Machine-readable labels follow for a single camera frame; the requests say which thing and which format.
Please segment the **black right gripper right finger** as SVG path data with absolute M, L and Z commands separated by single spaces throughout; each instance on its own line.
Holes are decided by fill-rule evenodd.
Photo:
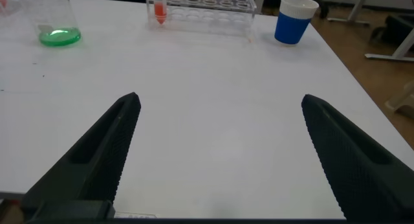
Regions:
M 301 108 L 345 218 L 413 220 L 413 170 L 321 98 L 305 95 Z

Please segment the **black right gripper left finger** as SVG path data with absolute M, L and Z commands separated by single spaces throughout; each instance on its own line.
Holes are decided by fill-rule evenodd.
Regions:
M 65 200 L 113 202 L 140 108 L 136 93 L 119 98 L 24 195 L 22 206 Z

